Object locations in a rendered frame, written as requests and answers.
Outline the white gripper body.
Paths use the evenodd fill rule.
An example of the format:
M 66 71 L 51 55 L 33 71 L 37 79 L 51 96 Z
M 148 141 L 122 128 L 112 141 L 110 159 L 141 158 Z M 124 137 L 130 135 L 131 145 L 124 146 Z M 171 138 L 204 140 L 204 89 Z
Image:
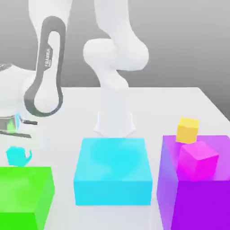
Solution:
M 0 150 L 6 150 L 11 146 L 39 149 L 40 139 L 35 132 L 20 131 L 8 133 L 6 131 L 0 131 Z

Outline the small magenta cube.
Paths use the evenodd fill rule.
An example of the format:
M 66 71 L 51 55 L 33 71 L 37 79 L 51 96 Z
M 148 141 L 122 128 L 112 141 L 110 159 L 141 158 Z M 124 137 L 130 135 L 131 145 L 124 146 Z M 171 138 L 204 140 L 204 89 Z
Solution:
M 177 168 L 191 181 L 200 181 L 215 174 L 219 154 L 203 141 L 181 146 Z

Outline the small yellow cube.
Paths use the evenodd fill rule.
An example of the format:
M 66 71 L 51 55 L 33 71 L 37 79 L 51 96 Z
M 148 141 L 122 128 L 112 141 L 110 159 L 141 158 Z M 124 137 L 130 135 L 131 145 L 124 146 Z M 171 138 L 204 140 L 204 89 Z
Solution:
M 185 144 L 196 142 L 199 123 L 198 119 L 181 117 L 177 127 L 176 142 Z

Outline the large green box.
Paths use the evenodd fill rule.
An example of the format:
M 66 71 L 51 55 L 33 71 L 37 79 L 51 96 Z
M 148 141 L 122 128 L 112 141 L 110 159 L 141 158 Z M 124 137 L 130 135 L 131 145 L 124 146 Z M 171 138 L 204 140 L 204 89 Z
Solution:
M 44 230 L 54 193 L 51 167 L 0 167 L 0 230 Z

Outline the large purple box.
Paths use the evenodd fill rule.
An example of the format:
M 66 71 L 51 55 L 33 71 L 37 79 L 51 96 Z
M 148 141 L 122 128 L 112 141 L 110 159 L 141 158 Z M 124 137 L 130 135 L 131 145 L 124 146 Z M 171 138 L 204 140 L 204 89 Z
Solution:
M 162 140 L 157 201 L 163 230 L 230 230 L 230 137 L 199 135 L 219 154 L 215 175 L 191 181 L 177 169 L 181 143 Z

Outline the large cyan box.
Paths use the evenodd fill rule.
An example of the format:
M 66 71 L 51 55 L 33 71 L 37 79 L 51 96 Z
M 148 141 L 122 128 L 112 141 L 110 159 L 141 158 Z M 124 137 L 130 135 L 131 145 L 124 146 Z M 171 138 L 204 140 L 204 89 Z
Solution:
M 75 204 L 151 204 L 153 179 L 144 138 L 84 138 L 74 176 Z

